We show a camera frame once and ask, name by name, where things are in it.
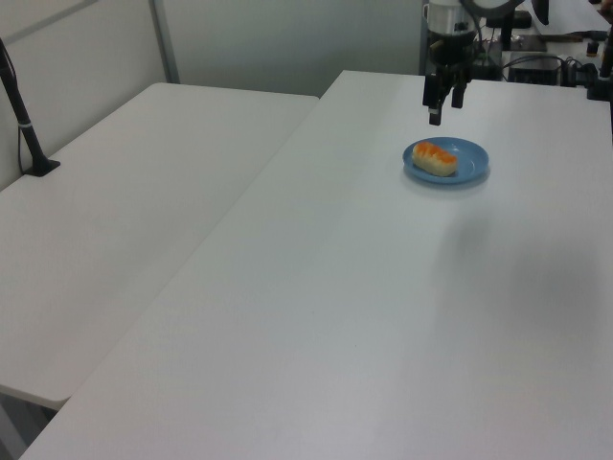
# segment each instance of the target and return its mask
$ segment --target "black stand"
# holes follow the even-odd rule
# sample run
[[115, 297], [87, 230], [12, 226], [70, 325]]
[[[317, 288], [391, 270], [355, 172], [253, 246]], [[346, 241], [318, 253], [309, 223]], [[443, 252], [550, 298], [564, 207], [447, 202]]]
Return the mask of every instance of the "black stand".
[[526, 51], [534, 53], [544, 53], [547, 51], [547, 45], [538, 35], [520, 35], [519, 40], [511, 41], [512, 30], [513, 11], [507, 14], [503, 20], [502, 31], [500, 33], [502, 51]]
[[26, 140], [26, 144], [28, 144], [30, 154], [32, 155], [32, 167], [26, 170], [24, 174], [42, 177], [57, 168], [59, 162], [48, 159], [43, 154], [40, 144], [38, 144], [34, 127], [30, 121], [30, 116], [28, 115], [26, 106], [23, 104], [19, 89], [17, 88], [17, 80], [11, 69], [9, 53], [2, 39], [0, 39], [0, 78], [2, 78], [2, 83], [11, 101], [12, 110], [17, 118], [17, 123]]

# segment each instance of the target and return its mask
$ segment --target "equipment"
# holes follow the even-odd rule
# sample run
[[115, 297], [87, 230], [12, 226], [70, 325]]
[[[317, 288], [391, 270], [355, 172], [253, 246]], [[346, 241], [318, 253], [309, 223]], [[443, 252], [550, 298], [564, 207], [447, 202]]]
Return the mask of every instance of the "equipment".
[[26, 105], [23, 104], [19, 88], [17, 87], [17, 76], [14, 73], [11, 58], [9, 57], [9, 53], [2, 39], [0, 39], [0, 78], [2, 79], [9, 100], [11, 101], [12, 110], [15, 113], [19, 130], [23, 134], [26, 144], [28, 144], [28, 149], [30, 149], [30, 154], [32, 155], [32, 167], [24, 171], [24, 174], [42, 177], [57, 168], [59, 162], [48, 159], [43, 154], [40, 144], [38, 144], [38, 139], [36, 138], [34, 127], [30, 121], [28, 110], [26, 110]]
[[429, 57], [436, 73], [425, 78], [423, 105], [428, 106], [430, 125], [440, 125], [444, 100], [453, 90], [451, 106], [462, 108], [471, 66], [481, 51], [479, 18], [512, 19], [524, 0], [430, 0], [424, 7], [430, 33]]

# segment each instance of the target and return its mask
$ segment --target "table surface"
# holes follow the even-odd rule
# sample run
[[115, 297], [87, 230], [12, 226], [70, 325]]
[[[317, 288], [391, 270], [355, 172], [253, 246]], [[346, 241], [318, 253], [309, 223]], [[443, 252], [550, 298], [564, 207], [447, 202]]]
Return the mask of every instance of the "table surface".
[[[608, 104], [345, 72], [24, 460], [610, 459]], [[408, 176], [456, 136], [485, 179]]]
[[155, 84], [0, 194], [0, 391], [58, 408], [316, 98]]

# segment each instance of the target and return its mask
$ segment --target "blue plate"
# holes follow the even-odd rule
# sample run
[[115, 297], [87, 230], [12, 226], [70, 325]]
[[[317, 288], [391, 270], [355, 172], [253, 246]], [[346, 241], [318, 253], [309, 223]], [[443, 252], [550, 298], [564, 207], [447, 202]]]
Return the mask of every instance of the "blue plate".
[[[447, 177], [439, 177], [437, 175], [426, 172], [413, 164], [411, 156], [413, 155], [413, 147], [419, 142], [431, 142], [435, 146], [447, 150], [449, 153], [458, 157], [458, 170]], [[405, 169], [416, 177], [434, 182], [435, 184], [461, 184], [474, 180], [488, 170], [489, 157], [488, 153], [477, 144], [465, 139], [457, 137], [432, 137], [430, 139], [422, 139], [414, 142], [406, 148], [402, 155]]]

